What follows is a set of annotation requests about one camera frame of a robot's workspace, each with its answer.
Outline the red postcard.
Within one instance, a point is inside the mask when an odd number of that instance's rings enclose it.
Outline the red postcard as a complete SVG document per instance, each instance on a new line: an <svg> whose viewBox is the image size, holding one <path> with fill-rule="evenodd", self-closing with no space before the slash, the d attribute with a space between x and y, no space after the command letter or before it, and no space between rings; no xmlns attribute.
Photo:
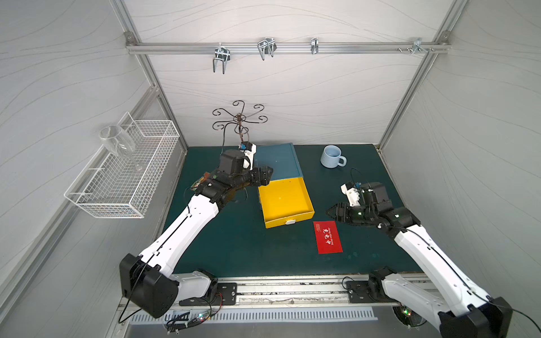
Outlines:
<svg viewBox="0 0 541 338"><path fill-rule="evenodd" d="M314 221L314 234L319 254L343 252L335 221Z"/></svg>

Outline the yellow top drawer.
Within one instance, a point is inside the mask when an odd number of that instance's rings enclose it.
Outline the yellow top drawer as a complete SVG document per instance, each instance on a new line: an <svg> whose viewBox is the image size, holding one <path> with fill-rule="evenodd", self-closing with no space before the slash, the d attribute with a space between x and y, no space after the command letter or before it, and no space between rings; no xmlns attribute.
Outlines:
<svg viewBox="0 0 541 338"><path fill-rule="evenodd" d="M266 186L260 186L258 192L267 229L314 217L314 207L302 177L273 180Z"/></svg>

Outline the teal drawer cabinet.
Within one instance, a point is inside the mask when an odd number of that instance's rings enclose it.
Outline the teal drawer cabinet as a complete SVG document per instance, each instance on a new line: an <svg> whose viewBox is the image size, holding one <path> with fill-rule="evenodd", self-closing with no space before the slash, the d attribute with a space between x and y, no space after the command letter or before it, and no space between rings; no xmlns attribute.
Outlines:
<svg viewBox="0 0 541 338"><path fill-rule="evenodd" d="M293 143L258 146L254 160L257 167L273 169L271 181L303 176Z"/></svg>

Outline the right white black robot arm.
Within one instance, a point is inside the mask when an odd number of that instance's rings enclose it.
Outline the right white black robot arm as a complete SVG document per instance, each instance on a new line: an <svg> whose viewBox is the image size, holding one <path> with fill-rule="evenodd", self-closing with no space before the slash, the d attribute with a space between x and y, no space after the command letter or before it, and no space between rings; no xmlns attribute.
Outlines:
<svg viewBox="0 0 541 338"><path fill-rule="evenodd" d="M369 275L365 293L374 301L396 301L421 316L442 337L506 337L513 311L501 297L491 297L472 281L405 207L395 208L382 183L349 182L341 186L347 201L326 213L351 226L377 228L416 262L438 295L408 281L389 267Z"/></svg>

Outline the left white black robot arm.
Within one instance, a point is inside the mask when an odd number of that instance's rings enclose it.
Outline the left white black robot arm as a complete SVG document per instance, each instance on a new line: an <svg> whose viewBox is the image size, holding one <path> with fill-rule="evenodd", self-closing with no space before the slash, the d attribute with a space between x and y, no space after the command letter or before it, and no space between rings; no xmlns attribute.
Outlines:
<svg viewBox="0 0 541 338"><path fill-rule="evenodd" d="M121 288L128 301L160 318L176 301L213 298L216 282L211 274L196 270L175 277L173 271L196 236L238 191L270 183L273 169L255 165L256 150L250 142L225 150L217 169L190 186L193 196L165 232L139 255L129 253L122 259Z"/></svg>

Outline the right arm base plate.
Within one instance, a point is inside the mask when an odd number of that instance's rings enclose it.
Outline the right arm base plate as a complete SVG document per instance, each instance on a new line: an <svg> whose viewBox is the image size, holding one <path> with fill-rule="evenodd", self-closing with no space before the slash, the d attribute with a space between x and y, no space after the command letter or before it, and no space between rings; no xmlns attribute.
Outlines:
<svg viewBox="0 0 541 338"><path fill-rule="evenodd" d="M372 280L356 281L349 279L342 282L342 287L347 292L351 304L395 302L394 299L384 293L383 288L378 283Z"/></svg>

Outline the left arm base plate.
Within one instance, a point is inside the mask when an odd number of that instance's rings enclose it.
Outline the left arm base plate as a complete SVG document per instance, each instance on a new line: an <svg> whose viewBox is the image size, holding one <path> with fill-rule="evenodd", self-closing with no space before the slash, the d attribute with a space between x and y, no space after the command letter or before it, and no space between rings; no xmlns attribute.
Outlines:
<svg viewBox="0 0 541 338"><path fill-rule="evenodd" d="M236 304L237 283L211 283L211 286L203 297L193 297L180 300L179 306L232 306Z"/></svg>

